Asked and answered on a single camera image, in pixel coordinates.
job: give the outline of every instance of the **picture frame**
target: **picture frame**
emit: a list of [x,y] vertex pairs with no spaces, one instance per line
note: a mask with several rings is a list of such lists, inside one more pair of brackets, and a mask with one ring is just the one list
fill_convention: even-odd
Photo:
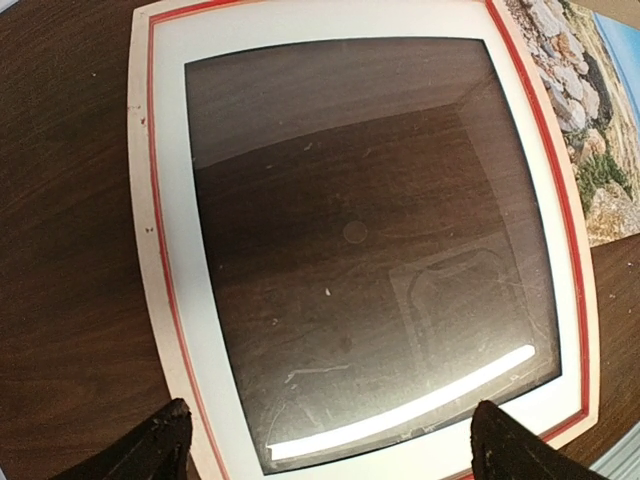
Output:
[[[363,37],[484,42],[539,202],[562,361],[558,378],[502,408],[554,447],[597,421],[598,317],[580,198],[549,98],[500,0],[163,1],[133,15],[127,105],[131,194],[158,352],[172,396],[191,406],[191,452],[203,479],[258,479],[266,474],[245,422],[208,274],[189,145],[185,65],[274,45]],[[519,354],[526,357],[531,352]],[[465,475],[471,462],[469,422],[462,419],[388,448],[270,476],[297,480]]]

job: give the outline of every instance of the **white stripe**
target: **white stripe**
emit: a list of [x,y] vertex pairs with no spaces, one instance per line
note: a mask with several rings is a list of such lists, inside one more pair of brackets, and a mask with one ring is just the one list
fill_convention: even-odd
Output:
[[397,427],[490,382],[533,357],[535,353],[536,350],[533,345],[523,345],[475,372],[401,407],[335,430],[318,433],[307,438],[268,445],[267,448],[271,449],[271,459],[281,460],[319,452]]

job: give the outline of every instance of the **rock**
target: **rock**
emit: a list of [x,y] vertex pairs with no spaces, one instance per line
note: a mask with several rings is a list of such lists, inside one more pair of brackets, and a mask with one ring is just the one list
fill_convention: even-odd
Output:
[[553,12],[558,20],[564,18],[564,7],[558,0],[546,0],[546,2],[549,10]]
[[529,15],[542,35],[551,38],[560,33],[560,23],[542,0],[532,2],[529,7]]
[[580,152],[580,162],[584,162],[593,155],[604,155],[607,151],[607,142],[605,142],[600,132],[595,128],[590,128],[586,132],[586,138]]
[[562,119],[570,119],[571,105],[569,105],[569,102],[567,102],[567,99],[564,98],[560,90],[552,86],[547,89],[547,93],[549,94],[551,106],[553,107],[553,111],[556,112],[556,115]]
[[549,58],[557,58],[558,57],[558,52],[556,52],[553,49],[553,46],[551,45],[551,43],[547,42],[547,41],[543,41],[540,43],[540,47],[542,48],[542,50],[544,50],[544,52],[549,55]]
[[537,67],[538,73],[540,74],[540,78],[542,79],[542,83],[546,89],[551,87],[556,88],[556,90],[560,92],[564,92],[564,87],[560,82],[558,82],[555,78],[552,78],[543,68]]
[[586,220],[592,247],[640,233],[640,210],[615,182],[596,190]]
[[551,44],[553,51],[556,53],[556,57],[560,57],[560,50],[558,50],[558,37],[553,37],[549,43]]
[[580,62],[576,65],[576,70],[580,75],[586,75],[589,73],[589,64],[587,62]]
[[567,100],[558,89],[547,90],[553,110],[558,116],[558,123],[563,132],[582,130],[587,124],[587,115],[582,105],[573,99]]
[[569,30],[565,29],[558,35],[558,51],[569,62],[579,65],[584,62],[582,53],[584,47]]
[[571,110],[571,117],[568,119],[558,119],[560,128],[565,132],[582,130],[587,124],[587,114],[584,111],[584,107],[580,105],[580,102],[570,99],[569,109]]
[[534,55],[536,57],[540,55],[540,49],[534,42],[527,44],[527,47],[529,48],[529,52],[531,52],[531,55]]
[[534,60],[536,62],[536,65],[544,68],[549,74],[551,74],[551,67],[557,64],[557,61],[549,57],[549,55],[547,55],[547,52],[545,52],[542,48],[538,53],[538,57]]
[[585,80],[580,80],[582,84],[582,106],[587,112],[587,116],[591,120],[595,120],[598,118],[598,113],[600,111],[600,96],[598,92],[591,86],[591,84]]
[[611,118],[613,117],[613,105],[607,88],[607,81],[604,79],[598,61],[595,58],[585,52],[584,61],[589,65],[589,73],[586,75],[587,80],[598,92],[598,97],[600,98],[600,108],[598,109],[596,123],[604,129],[611,123]]
[[578,74],[573,68],[556,65],[553,67],[553,75],[564,85],[569,95],[576,100],[582,100],[582,96],[584,95],[582,83],[580,83],[580,77],[578,77]]

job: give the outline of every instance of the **green shrub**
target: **green shrub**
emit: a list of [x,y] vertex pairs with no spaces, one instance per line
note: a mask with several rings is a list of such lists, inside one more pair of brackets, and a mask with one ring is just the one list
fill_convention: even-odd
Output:
[[588,160],[578,166],[576,173],[576,183],[582,201],[582,210],[589,213],[593,197],[598,188],[606,186],[610,182],[616,182],[622,187],[625,193],[633,200],[631,183],[610,152],[604,155],[593,155]]
[[568,0],[560,0],[560,5],[562,5],[562,8],[564,8],[565,16],[567,16],[567,15],[574,16],[575,15],[575,12],[573,11],[573,8],[571,8],[571,2],[569,2]]
[[580,148],[584,144],[584,141],[588,137],[587,129],[583,128],[582,130],[578,130],[576,132],[569,132],[564,134],[565,143],[571,145],[574,148]]

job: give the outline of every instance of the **dark wood surface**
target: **dark wood surface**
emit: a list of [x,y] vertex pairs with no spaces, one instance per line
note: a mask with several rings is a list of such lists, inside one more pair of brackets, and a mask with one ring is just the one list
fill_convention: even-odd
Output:
[[[138,271],[126,79],[142,1],[21,0],[0,15],[0,466],[41,479],[169,399]],[[594,461],[640,420],[640,237],[593,250],[600,422]]]

